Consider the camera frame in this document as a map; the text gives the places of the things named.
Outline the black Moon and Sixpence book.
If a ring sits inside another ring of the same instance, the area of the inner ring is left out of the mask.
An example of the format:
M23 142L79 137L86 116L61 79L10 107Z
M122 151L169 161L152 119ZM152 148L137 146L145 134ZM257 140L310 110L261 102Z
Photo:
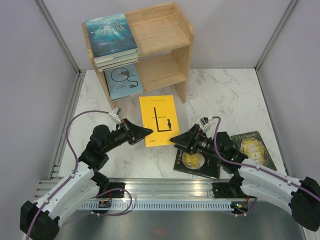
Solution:
M220 178L220 160L206 153L188 154L178 149L173 166L174 171L216 179Z

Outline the yellow book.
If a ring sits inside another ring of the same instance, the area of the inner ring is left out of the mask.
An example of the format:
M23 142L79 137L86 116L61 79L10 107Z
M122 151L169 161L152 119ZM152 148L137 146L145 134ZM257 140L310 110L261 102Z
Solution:
M145 137L147 147L172 145L171 138L180 135L174 97L172 95L139 97L144 128L153 130Z

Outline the light blue book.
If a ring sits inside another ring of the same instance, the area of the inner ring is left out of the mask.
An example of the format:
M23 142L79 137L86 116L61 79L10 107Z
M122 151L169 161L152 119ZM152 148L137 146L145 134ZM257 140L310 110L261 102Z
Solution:
M129 64L104 71L110 93L143 92L143 86L135 64Z

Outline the Robinson Crusoe purple book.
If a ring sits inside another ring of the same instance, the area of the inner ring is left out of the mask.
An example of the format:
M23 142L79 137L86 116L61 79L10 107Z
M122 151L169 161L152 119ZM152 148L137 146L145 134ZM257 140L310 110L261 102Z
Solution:
M119 68L119 67L123 67L123 66L130 65L130 64L135 64L135 63L138 63L138 62L139 62L139 60L134 60L134 61L127 61L125 63L111 64L111 65L108 65L108 66L99 67L97 70L99 72L103 72L103 71L106 71L106 70Z

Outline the grey white book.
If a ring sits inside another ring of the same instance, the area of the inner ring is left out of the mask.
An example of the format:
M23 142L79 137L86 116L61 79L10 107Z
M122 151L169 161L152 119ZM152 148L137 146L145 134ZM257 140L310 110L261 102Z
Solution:
M131 62L138 61L138 60L139 60L138 57L113 59L113 60L109 60L109 61L96 63L95 66L97 68L104 68L104 67L111 67L111 66L115 66L115 65L122 65L122 64L126 64L126 63L131 63Z

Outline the teal sea cover book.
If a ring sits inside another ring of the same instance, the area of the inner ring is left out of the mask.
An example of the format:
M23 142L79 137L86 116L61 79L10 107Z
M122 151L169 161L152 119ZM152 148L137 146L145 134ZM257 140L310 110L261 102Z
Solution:
M138 47L124 13L85 21L96 64L129 55L137 55Z

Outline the Wuthering Heights dark blue book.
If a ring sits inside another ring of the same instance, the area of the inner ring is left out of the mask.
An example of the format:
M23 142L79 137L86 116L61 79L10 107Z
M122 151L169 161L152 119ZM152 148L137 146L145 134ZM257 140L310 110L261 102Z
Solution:
M116 93L110 93L110 99L112 101L116 101L116 100L120 100L120 99L123 99L123 98L126 98L126 97L131 97L131 96L134 96L134 95L139 95L139 94L142 94L143 91L138 91L138 92L124 92L124 93L121 93L121 92L116 92Z

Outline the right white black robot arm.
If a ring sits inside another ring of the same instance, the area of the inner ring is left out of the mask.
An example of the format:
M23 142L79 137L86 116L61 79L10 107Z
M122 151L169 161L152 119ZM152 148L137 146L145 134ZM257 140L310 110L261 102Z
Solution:
M207 137L199 124L170 139L174 147L188 154L202 152L220 159L222 168L232 174L228 191L273 204L288 212L304 228L320 228L320 185L311 177L299 179L272 170L241 153L223 131Z

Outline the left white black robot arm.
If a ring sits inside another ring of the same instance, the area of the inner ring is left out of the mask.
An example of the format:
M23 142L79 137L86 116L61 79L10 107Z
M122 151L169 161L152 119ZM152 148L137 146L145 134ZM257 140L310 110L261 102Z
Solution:
M26 201L22 205L19 227L26 239L53 240L83 203L105 197L110 190L109 179L100 169L109 159L107 153L124 143L134 145L151 133L152 129L135 125L126 118L116 130L103 124L96 126L68 175L36 202Z

